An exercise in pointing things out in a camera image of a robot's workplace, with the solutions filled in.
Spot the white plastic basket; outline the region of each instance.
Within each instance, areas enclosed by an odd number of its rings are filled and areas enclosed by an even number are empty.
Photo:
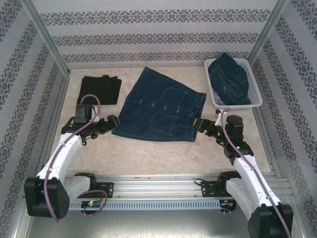
[[[211,65],[212,62],[214,62],[217,58],[214,59],[207,59],[205,61],[205,69],[206,69],[206,74],[207,74],[207,79],[208,79],[208,85],[210,89],[210,94],[211,94],[211,99],[212,103],[217,107],[217,108],[231,108],[231,109],[237,109],[237,108],[253,108],[253,107],[259,107],[262,105],[263,100],[256,82],[256,79],[254,78],[253,72],[251,70],[250,64],[246,59],[242,58],[233,58],[238,65],[244,68],[244,70],[247,73],[248,76],[248,82],[249,82],[249,91],[248,91],[248,98],[251,101],[251,104],[249,105],[218,105],[213,97],[213,88],[211,86],[211,81],[209,78],[209,73],[208,73],[208,67]]]

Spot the marble floor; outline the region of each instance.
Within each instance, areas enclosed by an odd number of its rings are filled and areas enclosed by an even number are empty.
[[[58,144],[61,128],[75,115],[76,101],[84,76],[118,76],[122,80],[117,105],[102,106],[100,118],[119,115],[126,96],[144,68],[74,69],[67,89],[64,105],[54,138],[53,150]],[[204,67],[152,67],[186,86],[207,94],[202,118],[216,120]],[[252,109],[229,112],[241,116],[244,138],[252,148],[261,171],[269,171],[263,144]],[[155,175],[201,174],[233,170],[223,154],[223,148],[202,133],[196,142],[147,142],[106,133],[96,140],[88,140],[73,159],[68,174],[91,172],[97,175]]]

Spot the black cloth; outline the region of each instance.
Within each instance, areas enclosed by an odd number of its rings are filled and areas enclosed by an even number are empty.
[[[110,78],[109,75],[102,77],[85,76],[81,81],[77,104],[80,104],[80,100],[85,95],[94,94],[99,98],[101,105],[115,105],[118,101],[121,83],[121,79],[118,77]],[[93,97],[87,97],[83,104],[97,105],[97,101]]]

